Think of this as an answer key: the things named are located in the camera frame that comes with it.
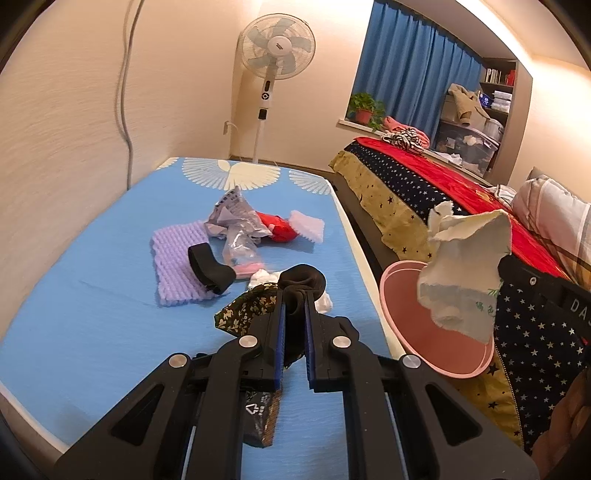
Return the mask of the right hand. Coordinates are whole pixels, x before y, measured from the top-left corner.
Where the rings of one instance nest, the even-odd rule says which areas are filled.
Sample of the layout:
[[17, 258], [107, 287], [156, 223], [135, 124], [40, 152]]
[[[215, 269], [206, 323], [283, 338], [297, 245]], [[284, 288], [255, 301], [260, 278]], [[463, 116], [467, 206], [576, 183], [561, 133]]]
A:
[[540, 478], [549, 479], [551, 472], [566, 458], [568, 450], [581, 436], [590, 419], [590, 368], [573, 381], [551, 415], [550, 427], [535, 442], [531, 457]]

